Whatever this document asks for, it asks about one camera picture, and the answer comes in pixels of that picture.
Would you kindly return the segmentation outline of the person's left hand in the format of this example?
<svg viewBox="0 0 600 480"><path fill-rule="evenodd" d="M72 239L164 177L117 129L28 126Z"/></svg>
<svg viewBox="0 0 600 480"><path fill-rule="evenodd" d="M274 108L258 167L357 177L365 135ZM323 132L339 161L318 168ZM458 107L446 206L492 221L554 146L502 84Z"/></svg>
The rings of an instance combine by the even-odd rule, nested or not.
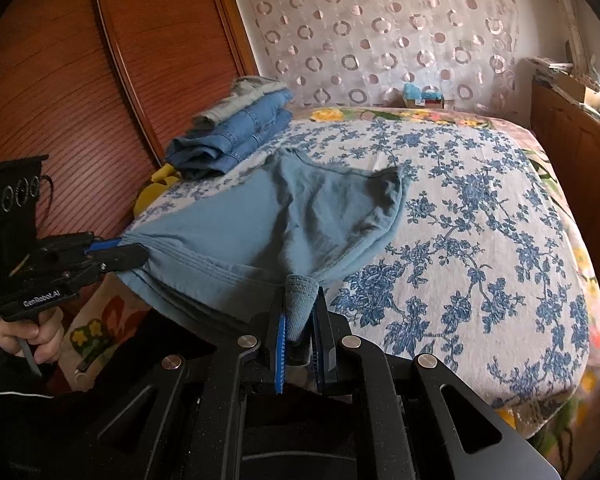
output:
<svg viewBox="0 0 600 480"><path fill-rule="evenodd" d="M61 308L41 312L36 322L23 320L5 322L0 318L0 348L14 356L23 356L19 339L35 346L33 357L36 364L56 362L64 339L64 314Z"/></svg>

